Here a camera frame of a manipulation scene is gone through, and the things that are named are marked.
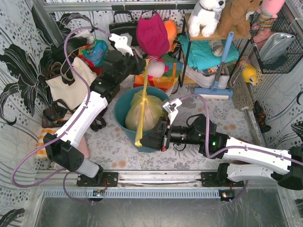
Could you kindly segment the yellow trash bag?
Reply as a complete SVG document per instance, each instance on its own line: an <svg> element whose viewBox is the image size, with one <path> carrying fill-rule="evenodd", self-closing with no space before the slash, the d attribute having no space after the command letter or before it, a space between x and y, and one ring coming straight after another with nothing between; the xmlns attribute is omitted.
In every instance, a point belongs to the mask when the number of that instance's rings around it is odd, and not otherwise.
<svg viewBox="0 0 303 227"><path fill-rule="evenodd" d="M147 93L148 88L148 63L143 73L143 88L136 92L130 103L130 110L125 118L127 129L135 131L134 145L142 147L140 140L145 131L150 131L158 122L160 117L166 116L162 107L162 101L157 96Z"/></svg>

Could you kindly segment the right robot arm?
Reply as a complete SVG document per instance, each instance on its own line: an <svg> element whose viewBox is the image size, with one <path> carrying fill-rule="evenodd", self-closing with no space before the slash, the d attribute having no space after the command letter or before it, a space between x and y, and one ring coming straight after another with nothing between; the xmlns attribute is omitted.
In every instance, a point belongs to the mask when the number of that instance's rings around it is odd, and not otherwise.
<svg viewBox="0 0 303 227"><path fill-rule="evenodd" d="M265 148L249 144L216 131L216 124L204 114L193 115L194 121L185 127L173 126L168 118L159 118L155 127L143 135L143 147L165 151L170 144L198 145L199 153L209 159L240 161L221 163L216 176L205 178L203 185L227 185L241 181L271 180L283 188L300 191L303 188L302 149Z"/></svg>

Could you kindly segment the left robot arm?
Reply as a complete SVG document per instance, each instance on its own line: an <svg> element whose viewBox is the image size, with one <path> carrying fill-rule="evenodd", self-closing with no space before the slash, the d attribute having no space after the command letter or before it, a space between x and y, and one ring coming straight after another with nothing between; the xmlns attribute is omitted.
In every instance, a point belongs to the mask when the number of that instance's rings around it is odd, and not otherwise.
<svg viewBox="0 0 303 227"><path fill-rule="evenodd" d="M54 135L47 133L44 136L48 158L70 172L78 173L82 180L86 180L85 186L97 186L107 181L103 177L103 168L78 150L80 140L119 92L120 84L129 75L142 73L145 65L145 59L136 53L109 51L103 61L102 74L91 83L90 91L75 113Z"/></svg>

